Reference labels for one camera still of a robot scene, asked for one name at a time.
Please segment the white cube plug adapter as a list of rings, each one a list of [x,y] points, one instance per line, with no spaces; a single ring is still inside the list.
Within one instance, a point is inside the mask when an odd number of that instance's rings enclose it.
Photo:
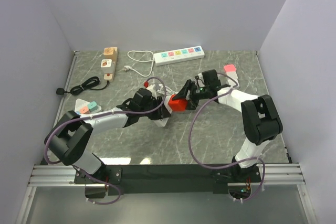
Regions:
[[[230,84],[231,86],[234,86],[236,83],[239,84],[236,71],[226,72],[226,75],[228,76],[228,84]]]

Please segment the red cube plug adapter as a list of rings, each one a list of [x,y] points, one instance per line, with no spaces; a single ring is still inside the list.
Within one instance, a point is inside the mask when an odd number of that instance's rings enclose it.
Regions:
[[[168,105],[172,109],[172,111],[185,111],[187,107],[187,100],[185,98],[182,99],[174,99],[175,94],[171,96],[169,99]]]

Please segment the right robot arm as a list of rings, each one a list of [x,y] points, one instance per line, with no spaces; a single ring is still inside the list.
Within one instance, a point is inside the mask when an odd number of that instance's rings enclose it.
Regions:
[[[221,83],[219,76],[220,73],[213,69],[195,76],[194,80],[188,79],[179,93],[170,98],[169,107],[173,111],[195,110],[198,117],[207,105],[215,102],[241,113],[245,140],[231,164],[209,166],[192,155],[203,168],[228,169],[229,176],[241,182],[253,173],[262,151],[283,131],[283,124],[271,96],[240,91],[237,75],[233,71],[222,73],[228,80],[226,84]]]

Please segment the pink plug adapter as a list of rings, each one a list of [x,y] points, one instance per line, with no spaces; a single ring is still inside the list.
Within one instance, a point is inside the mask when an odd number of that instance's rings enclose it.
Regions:
[[[236,67],[233,64],[225,65],[224,66],[224,72],[229,73],[229,72],[236,72]]]

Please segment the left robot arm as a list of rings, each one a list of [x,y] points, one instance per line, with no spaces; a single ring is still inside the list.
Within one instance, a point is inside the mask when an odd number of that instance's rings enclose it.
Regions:
[[[75,111],[63,115],[45,138],[45,148],[65,166],[86,172],[91,182],[105,182],[108,177],[104,162],[86,147],[90,137],[103,131],[125,128],[146,117],[152,121],[171,116],[167,106],[170,96],[154,96],[150,89],[140,88],[132,98],[115,108],[80,116]]]

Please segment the white top plug adapter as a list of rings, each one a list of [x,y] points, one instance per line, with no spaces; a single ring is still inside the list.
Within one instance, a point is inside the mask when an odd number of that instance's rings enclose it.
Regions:
[[[79,114],[79,109],[81,109],[83,106],[87,106],[90,102],[89,101],[85,101],[85,100],[82,100],[82,99],[77,99],[76,100],[76,103],[75,103],[75,112],[77,114]],[[91,113],[98,113],[102,110],[102,107],[100,105],[98,105],[98,109],[93,111],[93,112],[90,112]]]

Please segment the white multicolour power strip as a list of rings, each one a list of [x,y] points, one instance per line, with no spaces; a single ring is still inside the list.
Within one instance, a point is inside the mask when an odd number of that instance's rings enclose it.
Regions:
[[[202,59],[204,57],[205,52],[203,48],[201,46],[195,46],[155,53],[154,62],[156,66],[163,66],[173,63]]]

